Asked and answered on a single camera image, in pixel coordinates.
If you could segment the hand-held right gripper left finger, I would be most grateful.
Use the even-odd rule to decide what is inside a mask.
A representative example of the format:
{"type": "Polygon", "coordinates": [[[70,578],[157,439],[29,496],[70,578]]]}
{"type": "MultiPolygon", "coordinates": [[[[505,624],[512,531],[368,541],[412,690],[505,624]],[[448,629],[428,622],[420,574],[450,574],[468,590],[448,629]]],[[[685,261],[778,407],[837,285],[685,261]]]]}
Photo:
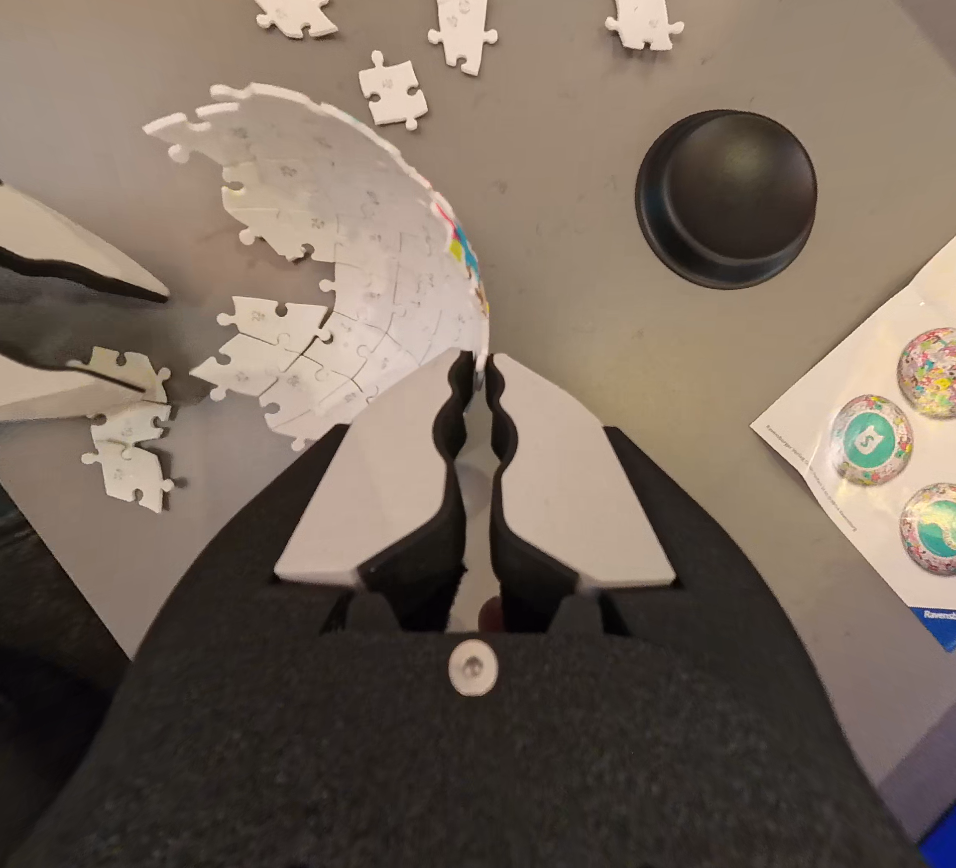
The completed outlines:
{"type": "Polygon", "coordinates": [[[455,461],[474,375],[474,354],[441,353],[368,404],[275,563],[278,579],[384,594],[461,562],[455,461]]]}

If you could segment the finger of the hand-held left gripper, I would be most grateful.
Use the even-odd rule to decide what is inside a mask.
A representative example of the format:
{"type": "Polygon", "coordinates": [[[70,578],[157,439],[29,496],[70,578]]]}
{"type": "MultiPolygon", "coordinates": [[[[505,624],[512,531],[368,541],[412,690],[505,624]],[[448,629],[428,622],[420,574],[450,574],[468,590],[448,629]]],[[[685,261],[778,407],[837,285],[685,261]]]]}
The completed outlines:
{"type": "Polygon", "coordinates": [[[48,365],[2,346],[1,420],[109,418],[141,404],[166,405],[171,372],[143,353],[96,346],[89,360],[48,365]]]}
{"type": "Polygon", "coordinates": [[[117,297],[164,303],[169,289],[91,231],[6,183],[1,185],[1,265],[117,297]]]}

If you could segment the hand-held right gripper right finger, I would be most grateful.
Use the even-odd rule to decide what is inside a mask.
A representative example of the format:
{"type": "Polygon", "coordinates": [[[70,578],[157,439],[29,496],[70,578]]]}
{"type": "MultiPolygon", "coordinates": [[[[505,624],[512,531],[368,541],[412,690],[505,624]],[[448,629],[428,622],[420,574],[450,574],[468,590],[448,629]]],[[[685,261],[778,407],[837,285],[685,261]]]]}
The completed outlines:
{"type": "Polygon", "coordinates": [[[675,571],[602,422],[503,353],[486,398],[500,465],[492,563],[514,594],[595,594],[671,585],[675,571]]]}

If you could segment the joined white puzzle pieces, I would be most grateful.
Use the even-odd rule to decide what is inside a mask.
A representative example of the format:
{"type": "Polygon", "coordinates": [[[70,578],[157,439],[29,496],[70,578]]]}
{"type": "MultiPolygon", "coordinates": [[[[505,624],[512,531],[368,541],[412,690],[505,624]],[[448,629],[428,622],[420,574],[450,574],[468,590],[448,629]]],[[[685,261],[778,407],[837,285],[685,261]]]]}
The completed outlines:
{"type": "Polygon", "coordinates": [[[92,349],[83,367],[126,382],[139,382],[144,390],[135,401],[100,406],[88,414],[95,451],[83,454],[81,461],[102,468],[107,495],[162,512],[165,497],[175,483],[164,476],[158,455],[141,444],[157,441],[165,433],[164,424],[172,414],[164,389],[170,370],[155,369],[145,354],[102,347],[92,349]]]}

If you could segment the partly built puzzle ball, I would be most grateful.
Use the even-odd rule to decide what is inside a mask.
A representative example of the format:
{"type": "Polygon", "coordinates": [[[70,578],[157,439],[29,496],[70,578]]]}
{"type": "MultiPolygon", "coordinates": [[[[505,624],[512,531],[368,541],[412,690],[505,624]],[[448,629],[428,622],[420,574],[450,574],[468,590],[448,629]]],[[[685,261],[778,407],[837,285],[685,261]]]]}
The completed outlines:
{"type": "Polygon", "coordinates": [[[191,370],[210,398],[254,396],[293,451],[350,423],[447,350],[474,361],[480,386],[489,309],[476,255],[453,208],[400,150],[334,105],[279,86],[210,87],[192,120],[176,112],[142,131],[177,163],[222,170],[225,212],[247,246],[292,264],[332,267],[327,304],[234,298],[218,323],[237,331],[191,370]]]}

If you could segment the printed puzzle instruction sheet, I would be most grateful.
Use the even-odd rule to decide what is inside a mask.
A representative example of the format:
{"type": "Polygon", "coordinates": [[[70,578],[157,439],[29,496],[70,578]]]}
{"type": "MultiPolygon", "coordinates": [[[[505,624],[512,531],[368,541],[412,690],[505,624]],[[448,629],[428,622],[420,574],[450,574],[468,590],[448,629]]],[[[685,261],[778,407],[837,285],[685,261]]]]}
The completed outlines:
{"type": "Polygon", "coordinates": [[[955,241],[750,426],[955,648],[955,241]]]}

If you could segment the black round ball stand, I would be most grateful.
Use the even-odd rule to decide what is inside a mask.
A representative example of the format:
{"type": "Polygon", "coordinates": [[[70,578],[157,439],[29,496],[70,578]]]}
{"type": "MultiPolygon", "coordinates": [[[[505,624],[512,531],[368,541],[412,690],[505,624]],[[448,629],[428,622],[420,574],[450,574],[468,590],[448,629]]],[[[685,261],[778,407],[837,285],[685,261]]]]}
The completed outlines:
{"type": "Polygon", "coordinates": [[[751,288],[804,249],[819,198],[798,137],[758,113],[716,109],[663,131],[640,164],[635,212],[655,256],[705,288],[751,288]]]}

